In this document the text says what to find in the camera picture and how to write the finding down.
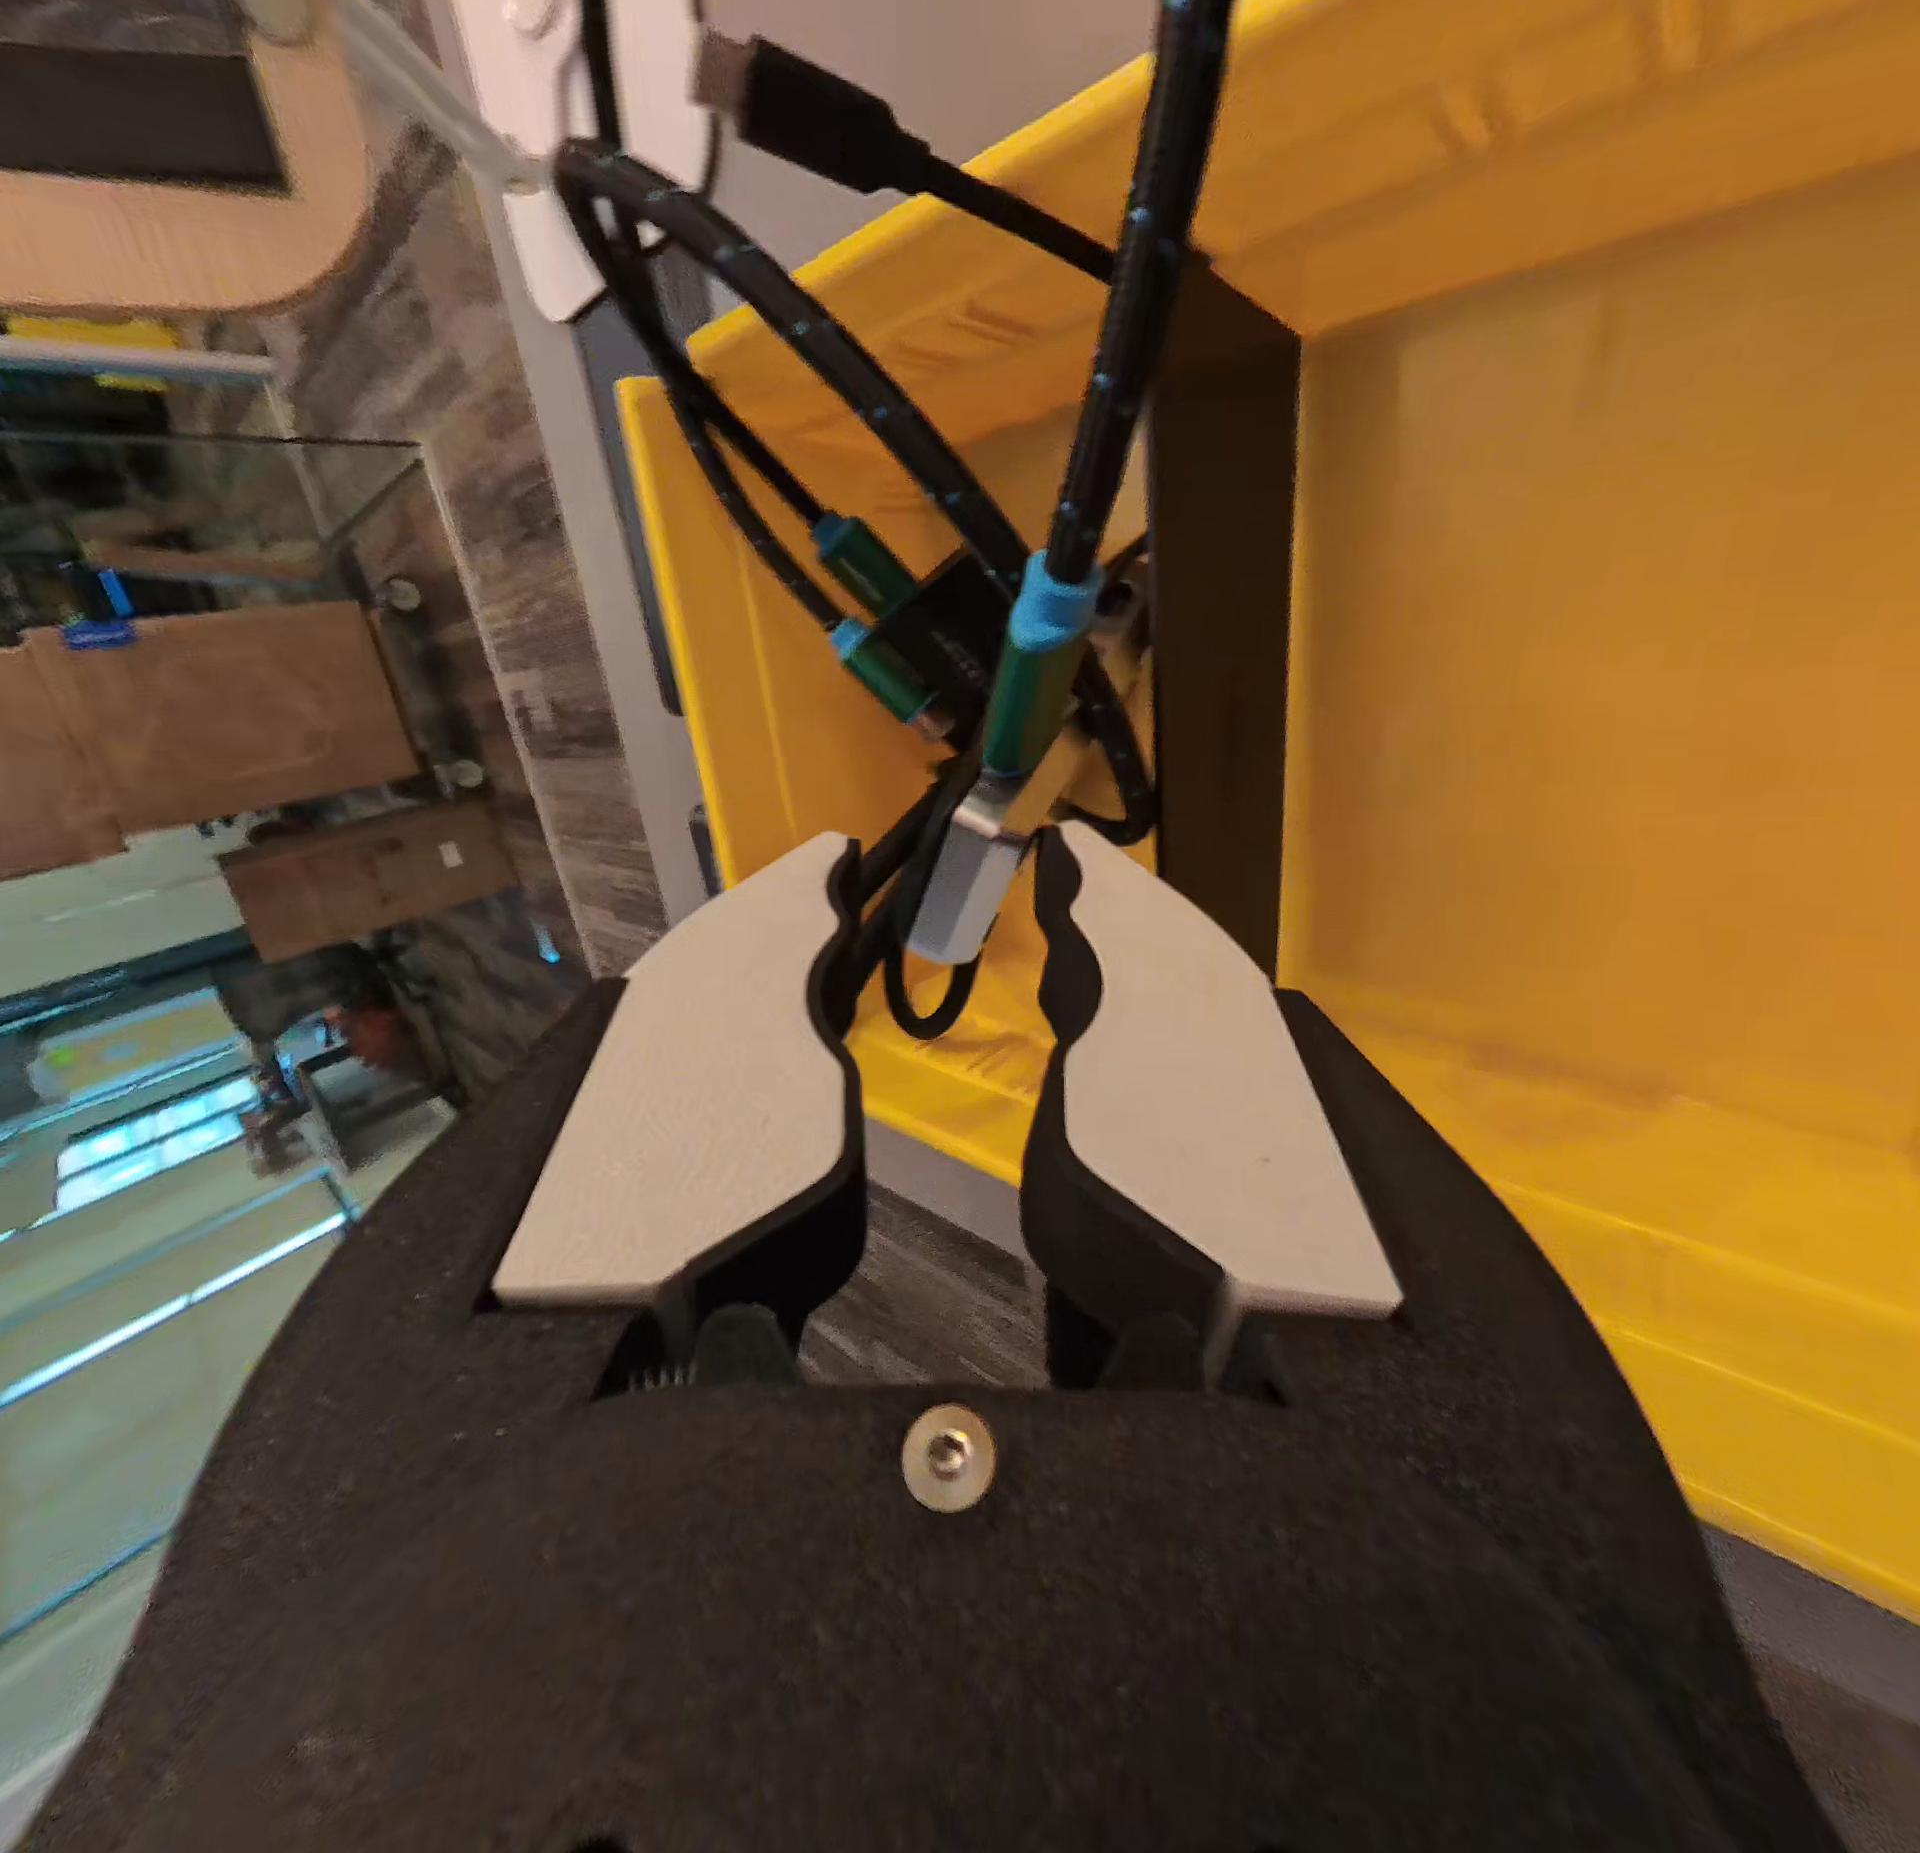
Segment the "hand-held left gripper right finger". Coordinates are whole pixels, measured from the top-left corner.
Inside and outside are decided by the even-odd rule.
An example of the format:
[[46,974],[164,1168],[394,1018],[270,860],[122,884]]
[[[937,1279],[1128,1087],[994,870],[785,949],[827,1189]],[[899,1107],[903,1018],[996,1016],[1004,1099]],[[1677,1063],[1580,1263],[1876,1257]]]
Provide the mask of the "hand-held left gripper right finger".
[[1052,1050],[1019,1223],[1050,1384],[1177,1335],[1175,1381],[1221,1385],[1253,1324],[1394,1320],[1403,1289],[1262,967],[1089,824],[1042,834],[1033,896]]

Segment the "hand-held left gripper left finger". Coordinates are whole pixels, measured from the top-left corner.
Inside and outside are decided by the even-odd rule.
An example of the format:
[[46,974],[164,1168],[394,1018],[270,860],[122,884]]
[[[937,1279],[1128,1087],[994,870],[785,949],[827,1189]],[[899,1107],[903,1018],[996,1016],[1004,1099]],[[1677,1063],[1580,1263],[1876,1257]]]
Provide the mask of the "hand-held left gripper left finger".
[[642,1313],[667,1343],[762,1307],[796,1343],[838,1295],[867,1232],[859,864],[808,839],[629,968],[492,1271],[503,1307]]

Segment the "black hdmi adapter hub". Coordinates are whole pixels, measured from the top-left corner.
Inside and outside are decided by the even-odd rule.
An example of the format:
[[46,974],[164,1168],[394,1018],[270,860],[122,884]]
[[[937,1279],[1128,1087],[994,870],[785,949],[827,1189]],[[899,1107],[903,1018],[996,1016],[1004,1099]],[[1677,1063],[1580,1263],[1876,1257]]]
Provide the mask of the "black hdmi adapter hub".
[[[910,133],[885,100],[780,41],[735,40],[707,24],[690,94],[742,144],[801,172],[863,195],[936,199],[1097,283],[1112,278],[1115,253],[1093,236],[962,170]],[[988,728],[988,662],[1009,609],[988,568],[958,552],[915,579],[845,514],[810,518],[808,533],[869,617],[831,635],[838,662],[853,675],[888,671],[880,701],[912,703],[955,749]],[[953,765],[925,808],[867,856],[874,888],[888,898],[879,945],[863,955],[882,971],[895,1024],[920,1042],[940,1038],[962,1016],[998,907],[1049,809],[1036,776],[994,776],[980,763],[962,784],[964,773]]]

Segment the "yellow plastic bin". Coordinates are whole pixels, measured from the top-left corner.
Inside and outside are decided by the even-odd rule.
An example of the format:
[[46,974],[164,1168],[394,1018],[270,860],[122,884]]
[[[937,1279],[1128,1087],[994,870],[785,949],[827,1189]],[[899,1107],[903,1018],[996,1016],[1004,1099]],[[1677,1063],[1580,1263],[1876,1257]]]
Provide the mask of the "yellow plastic bin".
[[1276,977],[1697,1510],[1915,1614],[1915,0],[1242,0],[1305,342]]

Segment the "cardboard box with white label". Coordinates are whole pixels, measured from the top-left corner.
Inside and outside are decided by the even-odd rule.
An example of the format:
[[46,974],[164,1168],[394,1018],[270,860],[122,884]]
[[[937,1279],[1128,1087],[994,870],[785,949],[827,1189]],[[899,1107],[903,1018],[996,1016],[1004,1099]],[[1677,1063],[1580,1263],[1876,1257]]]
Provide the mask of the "cardboard box with white label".
[[435,918],[519,884],[481,800],[420,804],[245,844],[220,859],[253,953],[270,964]]

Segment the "black bin divider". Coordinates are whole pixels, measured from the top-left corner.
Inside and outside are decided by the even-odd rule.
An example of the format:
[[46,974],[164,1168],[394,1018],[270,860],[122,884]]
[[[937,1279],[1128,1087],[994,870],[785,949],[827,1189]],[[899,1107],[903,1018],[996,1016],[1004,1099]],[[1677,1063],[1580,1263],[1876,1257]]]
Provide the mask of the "black bin divider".
[[1305,342],[1200,253],[1146,439],[1159,872],[1273,974]]

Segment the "rounded wooden panel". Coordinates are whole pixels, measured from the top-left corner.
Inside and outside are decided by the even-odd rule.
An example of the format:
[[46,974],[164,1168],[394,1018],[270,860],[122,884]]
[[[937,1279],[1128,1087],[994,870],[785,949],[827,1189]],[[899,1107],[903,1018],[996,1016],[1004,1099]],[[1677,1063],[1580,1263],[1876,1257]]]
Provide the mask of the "rounded wooden panel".
[[243,56],[287,195],[2,172],[5,305],[252,310],[348,253],[373,186],[368,123],[332,0],[2,0],[2,43]]

